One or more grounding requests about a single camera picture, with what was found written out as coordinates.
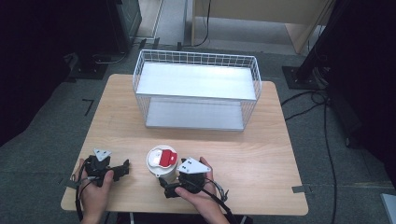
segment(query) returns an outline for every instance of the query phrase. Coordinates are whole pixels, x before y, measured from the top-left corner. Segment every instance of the black cable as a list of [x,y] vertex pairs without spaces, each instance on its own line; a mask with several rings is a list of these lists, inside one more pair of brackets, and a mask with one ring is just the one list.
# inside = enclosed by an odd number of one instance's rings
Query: black cable
[[[306,110],[303,111],[303,112],[299,112],[299,113],[297,113],[297,114],[294,114],[294,115],[292,115],[292,116],[286,118],[285,120],[293,119],[293,118],[295,118],[295,117],[297,117],[297,116],[306,114],[307,112],[311,111],[311,110],[314,109],[315,107],[317,107],[317,106],[319,106],[319,105],[323,105],[323,104],[326,103],[326,97],[323,96],[322,94],[320,94],[318,91],[304,91],[304,92],[301,92],[301,93],[298,93],[298,94],[296,94],[296,95],[291,96],[289,99],[285,100],[281,105],[284,105],[285,103],[289,102],[290,100],[296,99],[296,98],[298,98],[298,97],[300,97],[300,96],[302,96],[302,95],[308,94],[308,93],[311,93],[311,100],[315,103],[315,105],[311,106],[310,108],[306,109]],[[316,95],[316,94],[322,97],[323,102],[317,102],[317,101],[314,99],[314,95]]]
[[209,39],[209,43],[207,44],[207,46],[210,44],[210,38],[209,38],[209,29],[208,29],[208,27],[207,27],[207,25],[206,24],[209,24],[209,18],[208,18],[208,15],[209,15],[209,11],[207,12],[208,14],[206,15],[206,19],[207,19],[207,22],[205,22],[205,17],[202,17],[202,22],[204,23],[204,27],[205,27],[205,29],[206,29],[206,33],[207,33],[207,38]]
[[87,188],[90,184],[92,183],[92,181],[90,181],[86,186],[84,186],[84,188],[82,188],[81,192],[79,193],[78,198],[81,200],[81,195],[82,195],[82,191],[84,191],[85,188]]
[[108,222],[108,217],[110,217],[110,212],[107,212],[106,218],[105,218],[105,221],[104,221],[104,224],[107,224],[107,222]]
[[[97,57],[97,56],[99,56],[99,54],[93,54],[92,55],[92,57],[95,59],[95,57]],[[125,56],[126,56],[126,52],[124,52],[123,54],[122,54],[122,56],[121,56],[121,58],[119,58],[118,60],[116,60],[116,61],[110,61],[110,62],[98,62],[98,61],[96,61],[96,60],[94,60],[95,61],[95,63],[97,63],[97,64],[112,64],[112,63],[119,63],[119,62],[121,62],[124,58],[125,58]]]
[[330,153],[329,139],[327,137],[327,104],[324,104],[324,138],[326,140],[327,154],[329,155],[330,165],[332,167],[332,181],[334,184],[334,198],[332,201],[332,224],[335,221],[335,214],[337,212],[337,178],[335,177],[334,163],[332,162],[332,154]]
[[237,224],[238,222],[236,221],[235,217],[233,216],[233,213],[231,212],[231,209],[229,207],[227,207],[227,205],[225,205],[225,203],[218,198],[216,195],[212,194],[211,192],[207,191],[206,189],[190,182],[189,180],[183,180],[193,186],[195,186],[196,188],[200,189],[201,191],[203,191],[205,194],[209,195],[216,203],[218,203],[223,209],[224,211],[227,213],[227,216],[229,217],[229,219],[231,220],[231,222],[233,224]]
[[211,179],[209,179],[209,178],[205,178],[206,180],[208,180],[209,182],[211,182],[213,185],[215,185],[215,187],[216,187],[216,189],[218,189],[218,191],[219,191],[219,194],[220,194],[220,199],[223,201],[223,202],[226,202],[227,201],[227,199],[228,199],[228,197],[227,197],[227,194],[228,194],[228,190],[224,193],[224,189],[218,184],[218,182],[216,182],[216,181],[214,181],[214,180],[211,180]]
[[329,71],[330,71],[329,67],[315,67],[312,72],[312,74],[320,82],[320,84],[322,84],[324,86],[324,89],[326,89],[326,87],[329,86],[329,82],[327,82],[325,79],[325,77],[329,73]]
[[289,120],[289,119],[293,119],[293,118],[295,118],[295,117],[297,117],[297,116],[300,116],[300,115],[306,114],[307,112],[311,111],[313,108],[315,108],[315,107],[317,107],[317,106],[320,106],[320,105],[313,105],[313,106],[311,106],[309,109],[306,109],[306,110],[305,110],[305,111],[303,111],[303,112],[300,112],[300,113],[294,114],[294,115],[292,115],[292,116],[290,116],[290,117],[286,118],[286,119],[285,119],[285,121],[287,121],[287,120]]
[[200,44],[183,46],[183,47],[194,47],[195,48],[195,47],[199,47],[199,46],[203,45],[206,42],[207,38],[209,37],[209,18],[210,18],[210,5],[211,4],[212,4],[212,0],[209,0],[209,6],[207,7],[207,15],[206,15],[206,36],[205,36],[205,39]]
[[[312,95],[311,95],[311,100],[315,103],[315,105],[312,106],[311,108],[305,110],[306,112],[311,110],[311,109],[313,109],[316,106],[324,105],[324,115],[323,115],[323,117],[324,117],[324,125],[323,125],[324,138],[325,138],[325,142],[326,142],[326,149],[327,149],[327,154],[329,156],[330,165],[332,167],[332,180],[333,180],[333,187],[334,187],[334,195],[333,195],[333,201],[332,201],[332,222],[331,222],[333,224],[334,221],[335,221],[335,215],[336,215],[336,212],[337,212],[337,195],[338,195],[338,192],[337,192],[337,178],[335,176],[334,163],[332,161],[332,153],[330,152],[329,139],[328,139],[328,136],[327,136],[327,103],[328,103],[328,98],[325,97],[324,95],[318,93],[317,91],[305,91],[305,92],[301,92],[299,94],[296,94],[294,96],[291,96],[289,99],[285,100],[282,103],[282,105],[284,105],[285,103],[287,103],[288,101],[290,101],[292,99],[296,99],[299,96],[307,94],[309,92],[313,92]],[[313,96],[315,95],[315,93],[317,93],[318,95],[320,95],[322,97],[323,102],[317,102],[316,100],[314,100]],[[296,117],[296,116],[298,116],[300,114],[302,114],[302,113],[299,113],[297,115],[291,116],[289,119],[294,118],[294,117]]]
[[294,99],[296,99],[296,98],[298,98],[298,97],[300,97],[302,95],[305,95],[305,94],[308,94],[308,93],[312,93],[312,92],[315,92],[315,91],[303,91],[303,92],[300,92],[298,94],[295,94],[295,95],[291,96],[289,99],[286,99],[285,101],[283,101],[282,104],[280,104],[280,105],[285,105],[290,100],[294,100]]
[[85,169],[85,164],[87,164],[87,160],[84,161],[84,163],[82,164],[81,168],[79,169],[78,179],[77,179],[77,186],[76,186],[76,200],[75,200],[75,204],[76,204],[76,210],[77,210],[79,221],[81,221],[83,219],[82,209],[81,209],[81,202],[80,202],[80,198],[79,198],[79,185],[80,185],[80,181],[81,181],[81,177],[82,177],[82,172]]

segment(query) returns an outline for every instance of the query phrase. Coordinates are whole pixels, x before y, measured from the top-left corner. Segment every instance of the hand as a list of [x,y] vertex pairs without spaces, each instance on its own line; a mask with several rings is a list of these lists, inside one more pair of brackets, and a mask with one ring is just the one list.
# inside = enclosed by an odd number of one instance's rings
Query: hand
[[[80,159],[79,167],[75,172],[76,178],[78,178],[79,171],[83,163],[84,160]],[[89,184],[90,180],[85,179],[82,181],[82,184],[79,186],[79,193],[82,206],[84,208],[84,218],[82,219],[81,223],[86,224],[100,222],[100,219],[107,208],[108,193],[110,192],[111,184],[113,183],[113,175],[114,172],[112,170],[107,171],[103,181],[103,186],[101,188],[97,187],[93,183]],[[87,172],[84,170],[82,172],[81,179],[84,179],[87,176]]]
[[[210,172],[206,173],[206,178],[213,179],[213,168],[207,163],[207,161],[201,157],[200,161],[207,167],[210,168]],[[204,189],[210,193],[216,195],[216,187],[212,182],[207,182]],[[219,204],[216,203],[209,195],[203,191],[193,194],[188,192],[186,189],[178,187],[175,192],[184,200],[192,203],[195,209],[204,217],[208,223],[229,223],[227,218],[222,214]]]

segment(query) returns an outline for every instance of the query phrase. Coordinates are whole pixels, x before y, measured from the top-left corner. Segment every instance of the white wire basket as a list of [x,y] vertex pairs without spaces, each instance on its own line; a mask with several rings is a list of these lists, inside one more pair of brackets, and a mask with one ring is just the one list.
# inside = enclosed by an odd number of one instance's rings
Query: white wire basket
[[134,94],[147,127],[243,131],[262,92],[253,56],[140,51]]

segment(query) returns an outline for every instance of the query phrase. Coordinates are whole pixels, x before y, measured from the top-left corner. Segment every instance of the gray carpet floor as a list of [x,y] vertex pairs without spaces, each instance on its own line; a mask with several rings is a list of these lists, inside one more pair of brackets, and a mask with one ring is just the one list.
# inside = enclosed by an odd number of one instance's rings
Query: gray carpet floor
[[[175,50],[176,47],[160,46],[160,49]],[[301,92],[288,88],[281,67],[299,66],[303,56],[183,50],[256,56],[262,79],[276,84],[280,102]],[[0,223],[78,223],[77,213],[61,208],[65,187],[59,182],[73,172],[108,77],[132,74],[138,51],[134,47],[123,61],[111,64],[103,80],[77,79],[62,83],[27,130],[0,147]],[[84,100],[94,100],[88,114],[90,102]],[[283,106],[284,116],[287,118],[313,104],[310,95],[302,96]],[[383,164],[364,148],[346,147],[342,127],[332,108],[327,107],[326,112],[337,180],[335,223],[389,223],[380,194],[395,195],[396,191]],[[303,217],[254,216],[254,223],[331,223],[334,181],[323,125],[324,106],[287,121],[302,182],[311,189],[306,193],[308,214]]]

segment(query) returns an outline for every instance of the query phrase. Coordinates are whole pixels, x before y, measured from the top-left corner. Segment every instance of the wooden table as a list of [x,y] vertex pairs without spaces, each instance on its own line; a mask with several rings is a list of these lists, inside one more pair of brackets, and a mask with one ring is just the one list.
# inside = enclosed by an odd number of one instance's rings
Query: wooden table
[[[94,148],[112,151],[110,166],[131,161],[130,174],[115,182],[108,211],[196,213],[181,198],[166,199],[158,179],[146,166],[155,146],[173,147],[180,158],[204,156],[215,180],[229,189],[226,202],[243,215],[296,215],[308,212],[304,193],[291,187],[301,180],[274,83],[262,83],[262,96],[243,132],[148,129],[137,106],[131,75],[109,78],[79,154]],[[76,210],[75,191],[67,188],[64,210]]]

